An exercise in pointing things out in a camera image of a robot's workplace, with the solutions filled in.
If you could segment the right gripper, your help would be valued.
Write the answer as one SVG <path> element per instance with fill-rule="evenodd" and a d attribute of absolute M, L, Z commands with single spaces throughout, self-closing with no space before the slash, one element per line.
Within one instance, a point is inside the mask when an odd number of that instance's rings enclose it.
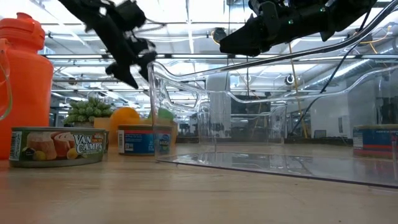
<path fill-rule="evenodd" d="M 220 40 L 220 52 L 256 57 L 274 45 L 327 30 L 326 1 L 250 0 L 251 17 L 244 26 Z"/>

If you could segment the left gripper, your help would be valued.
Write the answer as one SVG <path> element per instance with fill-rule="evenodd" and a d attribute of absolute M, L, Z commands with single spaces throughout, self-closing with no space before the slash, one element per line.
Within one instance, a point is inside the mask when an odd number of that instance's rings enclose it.
<path fill-rule="evenodd" d="M 113 75 L 116 79 L 138 89 L 138 84 L 131 75 L 130 67 L 124 65 L 140 66 L 140 75 L 149 80 L 148 64 L 155 61 L 157 52 L 153 50 L 155 45 L 144 38 L 138 38 L 133 30 L 140 28 L 146 21 L 146 16 L 137 5 L 136 1 L 123 1 L 115 5 L 112 1 L 98 1 L 98 7 L 104 9 L 101 15 L 100 27 L 106 32 L 100 34 L 105 38 L 103 43 L 116 62 L 105 68 L 107 75 Z"/>

